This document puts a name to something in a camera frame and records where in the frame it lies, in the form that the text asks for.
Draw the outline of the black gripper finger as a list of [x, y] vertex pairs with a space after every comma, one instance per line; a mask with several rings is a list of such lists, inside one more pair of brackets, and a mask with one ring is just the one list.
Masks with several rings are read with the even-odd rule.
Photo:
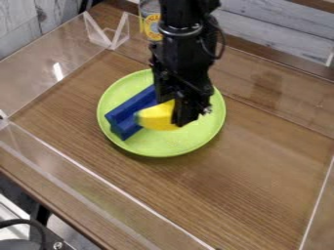
[[178, 127], [183, 127], [195, 120], [200, 115], [206, 115], [212, 111], [210, 97], [198, 94], [186, 95], [176, 93], [175, 106], [172, 110], [172, 123]]

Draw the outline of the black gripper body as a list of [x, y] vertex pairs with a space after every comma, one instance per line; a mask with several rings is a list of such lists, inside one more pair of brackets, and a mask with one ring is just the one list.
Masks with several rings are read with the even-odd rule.
[[214, 65], [218, 30], [208, 22], [175, 27], [157, 25], [162, 40], [149, 45], [156, 99], [208, 104], [212, 84], [208, 69]]

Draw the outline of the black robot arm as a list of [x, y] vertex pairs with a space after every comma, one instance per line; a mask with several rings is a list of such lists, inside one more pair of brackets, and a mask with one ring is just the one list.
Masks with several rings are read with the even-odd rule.
[[224, 47], [216, 50], [224, 34], [212, 16], [219, 6], [219, 0], [159, 0], [162, 40], [149, 45], [149, 64], [156, 99], [175, 101], [171, 123], [178, 127], [211, 110], [208, 70], [224, 53]]

